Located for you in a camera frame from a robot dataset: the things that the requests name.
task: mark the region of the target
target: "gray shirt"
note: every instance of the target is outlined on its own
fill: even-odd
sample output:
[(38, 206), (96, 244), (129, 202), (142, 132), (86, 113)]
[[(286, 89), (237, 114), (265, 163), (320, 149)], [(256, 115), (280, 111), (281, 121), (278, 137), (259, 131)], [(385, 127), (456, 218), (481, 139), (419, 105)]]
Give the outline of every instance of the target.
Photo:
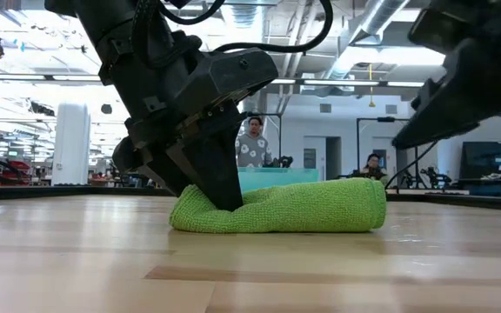
[(235, 141), (235, 151), (238, 167), (262, 167), (265, 163), (271, 163), (271, 150), (268, 141), (262, 136), (239, 136)]

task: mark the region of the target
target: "green microfiber cloth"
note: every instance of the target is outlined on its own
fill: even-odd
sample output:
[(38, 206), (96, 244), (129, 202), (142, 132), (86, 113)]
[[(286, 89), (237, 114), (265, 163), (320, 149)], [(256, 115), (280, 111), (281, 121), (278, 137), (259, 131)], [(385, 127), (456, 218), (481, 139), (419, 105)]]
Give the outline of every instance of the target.
[(170, 215), (176, 230), (202, 233), (363, 232), (384, 224), (384, 186), (364, 178), (253, 190), (244, 205), (218, 210), (195, 185)]

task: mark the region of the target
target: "black cable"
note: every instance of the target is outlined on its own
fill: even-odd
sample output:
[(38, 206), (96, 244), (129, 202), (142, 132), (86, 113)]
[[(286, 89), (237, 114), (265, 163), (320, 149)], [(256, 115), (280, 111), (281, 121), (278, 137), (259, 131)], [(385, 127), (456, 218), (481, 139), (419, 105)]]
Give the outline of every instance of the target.
[(209, 17), (213, 16), (219, 10), (219, 8), (225, 3), (225, 0), (216, 0), (211, 5), (211, 7), (208, 8), (208, 10), (200, 17), (181, 18), (171, 13), (170, 10), (167, 10), (165, 5), (160, 0), (154, 0), (154, 1), (158, 2), (157, 9), (160, 11), (160, 13), (162, 13), (165, 17), (169, 18), (172, 22), (178, 23), (180, 25), (194, 25), (203, 22)]
[(146, 65), (150, 64), (148, 55), (148, 28), (156, 6), (157, 0), (138, 0), (132, 22), (132, 31), (130, 34), (132, 50)]
[(318, 35), (314, 37), (314, 39), (310, 40), (308, 43), (294, 46), (282, 46), (269, 43), (227, 43), (215, 49), (215, 51), (225, 52), (228, 50), (235, 50), (235, 49), (259, 48), (261, 50), (269, 52), (299, 53), (311, 50), (316, 46), (318, 46), (321, 42), (323, 42), (323, 40), (325, 40), (325, 38), (330, 34), (331, 25), (334, 22), (334, 11), (331, 7), (330, 0), (320, 0), (320, 4), (322, 4), (322, 7), (324, 8), (324, 14), (325, 14), (324, 26), (322, 26), (322, 30), (320, 30)]
[(409, 163), (407, 166), (405, 166), (404, 168), (402, 168), (401, 170), (399, 170), (394, 176), (392, 176), (390, 178), (390, 180), (388, 181), (388, 183), (386, 184), (385, 188), (388, 189), (388, 187), (390, 187), (390, 184), (393, 182), (394, 179), (396, 179), (396, 177), (399, 176), (399, 174), (403, 173), (404, 171), (406, 171), (407, 169), (409, 169), (411, 166), (415, 165), (418, 163), (418, 161), (420, 159), (422, 159), (424, 156), (426, 156), (426, 154), (432, 149), (434, 148), (434, 146), (436, 145), (436, 143), (438, 143), (438, 141), (435, 141), (434, 143), (432, 143), (423, 153), (421, 153), (416, 159), (415, 161)]

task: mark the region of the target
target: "wooden surface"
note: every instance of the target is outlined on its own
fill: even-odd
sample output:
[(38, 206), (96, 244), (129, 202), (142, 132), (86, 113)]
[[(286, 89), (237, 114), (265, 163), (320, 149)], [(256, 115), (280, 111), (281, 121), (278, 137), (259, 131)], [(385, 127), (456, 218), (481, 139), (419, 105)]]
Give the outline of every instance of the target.
[(501, 211), (390, 203), (367, 234), (199, 235), (174, 199), (0, 202), (0, 312), (501, 312)]

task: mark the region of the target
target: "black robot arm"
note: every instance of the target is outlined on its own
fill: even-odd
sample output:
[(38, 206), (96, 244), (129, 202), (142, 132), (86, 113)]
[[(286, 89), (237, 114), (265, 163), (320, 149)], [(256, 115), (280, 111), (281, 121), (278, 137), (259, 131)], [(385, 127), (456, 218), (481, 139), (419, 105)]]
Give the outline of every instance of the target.
[(446, 55), (442, 79), (429, 79), (416, 111), (394, 138), (406, 149), (453, 137), (501, 116), (501, 1), (432, 0), (413, 24), (413, 43)]
[(179, 196), (196, 184), (220, 209), (243, 204), (234, 142), (246, 118), (237, 103), (277, 78), (259, 49), (198, 50), (198, 37), (171, 32), (156, 0), (46, 0), (47, 10), (78, 17), (130, 113), (129, 136), (114, 164), (137, 170)]

